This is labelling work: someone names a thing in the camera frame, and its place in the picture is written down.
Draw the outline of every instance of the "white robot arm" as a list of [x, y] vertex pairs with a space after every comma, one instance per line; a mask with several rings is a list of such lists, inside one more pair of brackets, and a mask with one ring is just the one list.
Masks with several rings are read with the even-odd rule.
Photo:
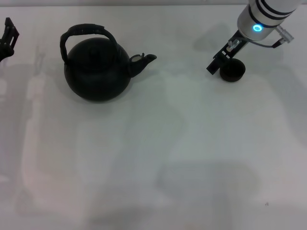
[[[253, 43], [267, 48], [276, 48], [284, 42], [290, 43], [293, 37], [280, 24], [296, 10], [301, 2], [302, 0], [249, 0], [249, 4], [238, 18], [238, 31], [213, 57], [214, 60], [208, 66], [207, 70], [211, 74], [214, 74], [221, 68], [221, 73], [223, 66], [225, 64], [230, 65], [230, 61], [233, 61], [233, 56], [247, 43]], [[257, 41], [266, 38], [273, 30], [276, 30], [280, 34], [281, 39], [279, 41], [272, 46], [257, 43]]]

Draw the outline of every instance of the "black kettle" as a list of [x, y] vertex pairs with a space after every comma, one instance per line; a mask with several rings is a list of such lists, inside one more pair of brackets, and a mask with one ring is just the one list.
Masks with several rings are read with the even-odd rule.
[[[65, 43], [70, 36], [104, 35], [78, 43], [67, 55]], [[60, 48], [69, 87], [89, 101], [107, 101], [120, 95], [135, 77], [157, 57], [152, 54], [129, 58], [113, 35], [103, 26], [80, 24], [61, 36]]]

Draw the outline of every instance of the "blue led light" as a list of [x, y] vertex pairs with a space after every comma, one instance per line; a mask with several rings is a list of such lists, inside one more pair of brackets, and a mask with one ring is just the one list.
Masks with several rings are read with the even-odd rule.
[[253, 29], [254, 29], [254, 31], [256, 31], [256, 32], [260, 32], [263, 28], [262, 28], [261, 25], [256, 24], [256, 25], [253, 26]]

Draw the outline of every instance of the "kettle spout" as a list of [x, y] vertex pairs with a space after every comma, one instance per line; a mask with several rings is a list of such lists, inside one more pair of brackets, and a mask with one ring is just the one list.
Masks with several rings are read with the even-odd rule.
[[144, 55], [144, 53], [142, 55], [134, 55], [129, 59], [128, 72], [131, 78], [141, 73], [149, 63], [157, 59], [157, 56], [153, 54]]

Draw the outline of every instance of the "small black bowl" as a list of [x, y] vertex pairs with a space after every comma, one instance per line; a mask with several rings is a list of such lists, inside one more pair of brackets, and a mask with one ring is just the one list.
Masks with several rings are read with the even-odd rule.
[[245, 70], [242, 61], [232, 58], [220, 68], [220, 75], [227, 82], [236, 82], [243, 77]]

